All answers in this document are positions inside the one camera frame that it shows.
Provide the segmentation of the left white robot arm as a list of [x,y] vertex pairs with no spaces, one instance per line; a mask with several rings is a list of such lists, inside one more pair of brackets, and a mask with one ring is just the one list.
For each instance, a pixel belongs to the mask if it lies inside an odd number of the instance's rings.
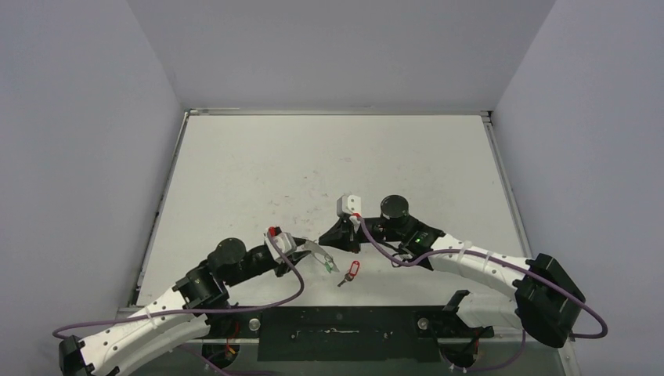
[[129,375],[143,364],[185,342],[209,334],[221,338],[241,313],[253,307],[229,303],[229,288],[273,271],[278,277],[310,254],[310,240],[272,227],[264,242],[247,249],[238,238],[216,249],[166,292],[131,316],[101,321],[103,330],[84,338],[60,329],[59,367],[64,375]]

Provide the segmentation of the large metal keyring plate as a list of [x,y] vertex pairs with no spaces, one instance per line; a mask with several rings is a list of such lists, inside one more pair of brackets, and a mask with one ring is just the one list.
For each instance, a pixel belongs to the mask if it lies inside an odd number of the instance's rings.
[[309,240],[307,243],[307,246],[309,250],[311,251],[311,256],[321,265],[324,266],[325,262],[329,262],[330,264],[333,265],[334,271],[332,273],[339,273],[340,270],[338,269],[336,262],[334,261],[334,258],[319,244],[317,244],[313,240]]

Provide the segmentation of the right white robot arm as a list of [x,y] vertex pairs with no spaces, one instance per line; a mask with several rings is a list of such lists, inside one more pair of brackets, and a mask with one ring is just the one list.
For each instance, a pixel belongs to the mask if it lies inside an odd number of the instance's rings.
[[465,293],[442,317],[445,330],[461,336],[475,327],[511,327],[538,342],[561,348],[572,336],[586,299],[557,259],[495,253],[420,221],[410,214],[406,198],[391,195],[378,217],[366,217],[361,200],[337,200],[337,221],[319,237],[322,246],[357,253],[371,244],[397,266],[421,266],[451,273],[496,292]]

